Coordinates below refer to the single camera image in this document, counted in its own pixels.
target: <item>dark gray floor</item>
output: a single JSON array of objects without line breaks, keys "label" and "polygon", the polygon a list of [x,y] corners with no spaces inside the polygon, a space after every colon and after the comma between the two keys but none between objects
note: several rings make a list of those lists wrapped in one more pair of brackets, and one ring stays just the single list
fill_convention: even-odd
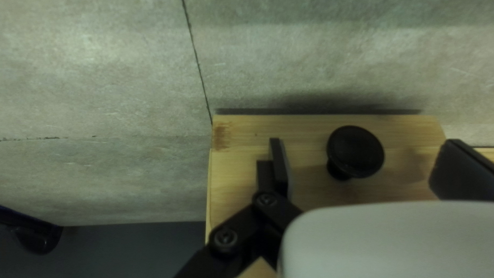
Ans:
[{"label": "dark gray floor", "polygon": [[68,227],[50,254],[0,227],[0,278],[168,278],[204,244],[204,222]]}]

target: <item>black knob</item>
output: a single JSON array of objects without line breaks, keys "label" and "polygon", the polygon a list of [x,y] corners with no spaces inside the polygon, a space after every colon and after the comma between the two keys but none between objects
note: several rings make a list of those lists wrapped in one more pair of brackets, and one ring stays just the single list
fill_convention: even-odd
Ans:
[{"label": "black knob", "polygon": [[384,149],[369,131],[356,126],[336,129],[326,146],[328,172],[337,180],[366,178],[384,163]]}]

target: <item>black plastic piece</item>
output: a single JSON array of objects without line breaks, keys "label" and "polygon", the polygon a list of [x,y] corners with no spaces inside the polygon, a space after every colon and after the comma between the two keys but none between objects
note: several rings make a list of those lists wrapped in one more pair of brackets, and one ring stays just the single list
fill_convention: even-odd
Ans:
[{"label": "black plastic piece", "polygon": [[429,185],[443,200],[494,201],[494,163],[461,140],[446,140]]},{"label": "black plastic piece", "polygon": [[257,162],[258,191],[251,205],[218,225],[208,244],[175,278],[234,278],[262,256],[276,270],[282,236],[302,213],[290,203],[288,160],[279,139],[270,139],[272,161]]},{"label": "black plastic piece", "polygon": [[63,227],[0,206],[0,223],[14,235],[24,249],[44,255],[51,252],[60,237]]},{"label": "black plastic piece", "polygon": [[328,172],[337,180],[366,178],[381,169],[384,149],[372,133],[356,126],[336,129],[326,147]]}]

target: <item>wooden block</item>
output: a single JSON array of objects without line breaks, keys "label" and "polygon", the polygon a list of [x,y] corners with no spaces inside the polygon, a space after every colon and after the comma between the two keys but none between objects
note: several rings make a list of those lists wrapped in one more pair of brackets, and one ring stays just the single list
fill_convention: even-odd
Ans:
[{"label": "wooden block", "polygon": [[[345,125],[363,127],[381,141],[385,162],[375,175],[340,182],[327,173],[328,137]],[[432,116],[216,115],[209,162],[207,233],[250,203],[256,190],[255,163],[267,159],[271,137],[285,143],[295,181],[292,201],[304,211],[436,199],[427,179],[446,138]],[[240,277],[275,277],[275,272],[258,260]]]}]

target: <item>concrete floor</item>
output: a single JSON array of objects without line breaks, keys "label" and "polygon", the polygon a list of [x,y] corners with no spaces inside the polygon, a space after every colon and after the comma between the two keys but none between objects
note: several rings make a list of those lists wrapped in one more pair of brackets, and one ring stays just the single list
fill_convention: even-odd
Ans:
[{"label": "concrete floor", "polygon": [[203,220],[216,113],[431,114],[494,145],[492,45],[488,0],[5,0],[0,204]]},{"label": "concrete floor", "polygon": [[2,278],[172,278],[204,246],[204,222],[68,227],[31,254],[0,225]]}]

